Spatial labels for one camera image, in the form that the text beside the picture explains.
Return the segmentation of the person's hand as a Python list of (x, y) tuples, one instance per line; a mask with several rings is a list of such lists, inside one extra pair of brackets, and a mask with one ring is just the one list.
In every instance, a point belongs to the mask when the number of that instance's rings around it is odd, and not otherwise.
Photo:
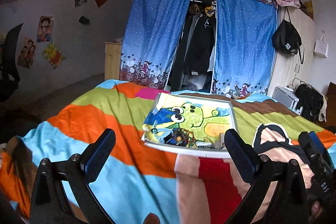
[(143, 224), (160, 224), (159, 217), (154, 213), (149, 213), (143, 221)]

